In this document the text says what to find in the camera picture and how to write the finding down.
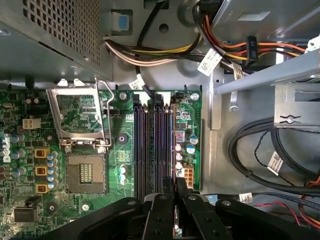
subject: sticker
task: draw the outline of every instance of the sticker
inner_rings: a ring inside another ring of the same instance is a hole
[[[136,76],[135,81],[129,83],[129,87],[132,90],[143,90],[143,88],[142,88],[143,85],[146,85],[146,84],[145,84],[144,80],[142,79],[141,74],[138,74]]]
[[[220,56],[220,54],[217,53],[214,49],[210,48],[201,61],[200,65],[198,66],[197,70],[209,77],[210,74],[212,74],[212,72],[214,71],[215,67],[221,61],[221,59],[222,56]]]
[[[245,76],[244,72],[242,71],[242,67],[239,64],[233,62],[232,67],[235,80],[242,79]]]
[[[252,192],[239,194],[239,200],[242,203],[252,203],[253,202]]]
[[[267,168],[273,172],[275,175],[279,175],[279,170],[282,166],[282,164],[284,163],[284,161],[279,157],[279,155],[277,154],[277,152],[275,151],[272,154],[272,157],[270,159],[270,162],[267,166]]]

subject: black connector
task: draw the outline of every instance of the black connector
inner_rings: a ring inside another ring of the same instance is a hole
[[[246,37],[246,57],[249,62],[258,61],[258,42],[255,36]]]
[[[201,0],[199,5],[200,12],[216,13],[220,3],[220,0]]]

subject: capacitor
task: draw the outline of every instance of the capacitor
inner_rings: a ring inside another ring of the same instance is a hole
[[[55,179],[58,178],[58,174],[55,172],[54,174],[48,175],[46,177],[46,179],[48,180],[48,182],[53,182]]]
[[[10,142],[16,144],[16,143],[21,143],[25,140],[25,135],[18,133],[14,134],[10,137]]]
[[[183,157],[182,157],[182,155],[181,155],[180,153],[177,153],[177,154],[175,155],[175,159],[176,159],[177,161],[181,161],[181,160],[183,159]]]
[[[199,142],[198,137],[196,135],[192,134],[190,136],[190,143],[193,144],[193,145],[196,145],[198,142]]]
[[[6,109],[12,109],[15,105],[13,103],[10,102],[4,102],[2,103],[2,107],[6,108]]]
[[[184,166],[181,164],[181,162],[177,162],[175,165],[175,169],[181,170]]]
[[[55,159],[53,159],[53,160],[51,160],[51,161],[48,161],[47,163],[46,163],[46,165],[48,166],[48,168],[52,168],[52,167],[54,167],[55,165],[57,165],[58,164],[58,160],[55,158]]]
[[[125,174],[127,171],[127,167],[125,165],[121,165],[120,168],[119,168],[119,173],[120,174]]]
[[[175,145],[175,150],[176,150],[177,152],[180,152],[180,151],[182,150],[181,145],[180,145],[180,144]]]
[[[54,189],[58,184],[59,184],[59,181],[55,179],[52,182],[48,183],[48,189]]]
[[[57,171],[58,171],[58,168],[56,166],[53,166],[53,167],[48,168],[47,173],[48,173],[48,175],[52,175]]]
[[[187,152],[188,154],[194,154],[195,151],[196,151],[196,148],[195,148],[195,146],[193,146],[192,144],[188,144],[188,145],[186,146],[186,152]]]
[[[119,175],[119,181],[120,181],[121,185],[124,186],[127,183],[127,179],[126,178],[127,178],[127,176],[125,174],[120,174]]]
[[[58,153],[56,151],[53,151],[46,156],[46,159],[51,161],[52,159],[55,159],[57,156],[58,156]]]
[[[22,167],[19,167],[17,169],[15,169],[13,172],[12,172],[12,177],[14,178],[18,178],[22,175],[25,175],[27,172],[27,170],[22,166]]]
[[[12,151],[11,158],[14,160],[18,160],[20,158],[23,158],[25,155],[26,155],[25,150],[20,148],[18,151],[17,150]]]

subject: cable connector plug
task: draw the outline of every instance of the cable connector plug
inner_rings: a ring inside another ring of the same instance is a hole
[[[220,3],[221,0],[201,0],[199,5],[200,12],[216,13]]]

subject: integrated circuit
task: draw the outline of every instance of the integrated circuit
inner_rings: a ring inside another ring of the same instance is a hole
[[[101,194],[106,192],[103,155],[70,155],[66,183],[70,193]]]
[[[14,221],[16,223],[34,223],[38,220],[36,208],[16,207],[14,209]]]

